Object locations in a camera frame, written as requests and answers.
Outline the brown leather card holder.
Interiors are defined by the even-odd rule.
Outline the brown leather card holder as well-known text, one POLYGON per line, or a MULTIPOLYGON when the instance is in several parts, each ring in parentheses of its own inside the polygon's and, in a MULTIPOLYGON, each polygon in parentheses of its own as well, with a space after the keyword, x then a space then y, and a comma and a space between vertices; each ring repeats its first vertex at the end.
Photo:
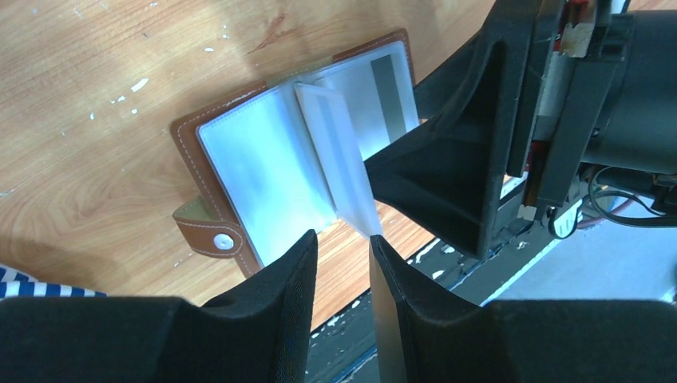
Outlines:
POLYGON ((399 29, 175 119, 200 193, 173 215, 186 243, 251 276, 309 230, 381 234, 366 161, 419 125, 413 87, 399 29))

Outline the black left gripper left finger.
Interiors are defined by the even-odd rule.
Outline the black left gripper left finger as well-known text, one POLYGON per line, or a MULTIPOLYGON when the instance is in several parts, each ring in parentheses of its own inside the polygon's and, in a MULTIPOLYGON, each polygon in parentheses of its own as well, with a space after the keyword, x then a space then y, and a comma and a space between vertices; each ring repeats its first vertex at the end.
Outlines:
POLYGON ((4 382, 301 382, 318 262, 307 231, 202 306, 176 297, 9 298, 4 382))

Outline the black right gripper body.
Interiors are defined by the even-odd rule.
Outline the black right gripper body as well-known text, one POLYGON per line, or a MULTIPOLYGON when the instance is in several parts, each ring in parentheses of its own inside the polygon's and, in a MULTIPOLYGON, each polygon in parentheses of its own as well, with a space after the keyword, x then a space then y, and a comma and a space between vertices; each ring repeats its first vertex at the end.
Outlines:
POLYGON ((676 209, 676 12, 543 1, 508 172, 529 174, 523 204, 544 211, 603 166, 611 187, 676 209))

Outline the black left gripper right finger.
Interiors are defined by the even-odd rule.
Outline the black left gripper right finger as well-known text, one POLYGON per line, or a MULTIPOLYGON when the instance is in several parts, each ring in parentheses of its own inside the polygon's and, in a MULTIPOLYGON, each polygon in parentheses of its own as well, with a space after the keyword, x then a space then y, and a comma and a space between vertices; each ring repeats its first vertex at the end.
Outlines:
POLYGON ((661 301, 494 300, 478 306, 370 239, 383 382, 673 382, 676 308, 661 301))

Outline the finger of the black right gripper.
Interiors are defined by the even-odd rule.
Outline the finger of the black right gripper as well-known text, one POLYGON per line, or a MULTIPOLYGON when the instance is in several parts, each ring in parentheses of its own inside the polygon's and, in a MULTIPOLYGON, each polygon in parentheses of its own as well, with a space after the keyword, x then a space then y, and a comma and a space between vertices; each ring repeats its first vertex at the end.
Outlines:
POLYGON ((366 161, 374 197, 464 255, 489 254, 538 1, 497 1, 416 85, 423 123, 366 161))

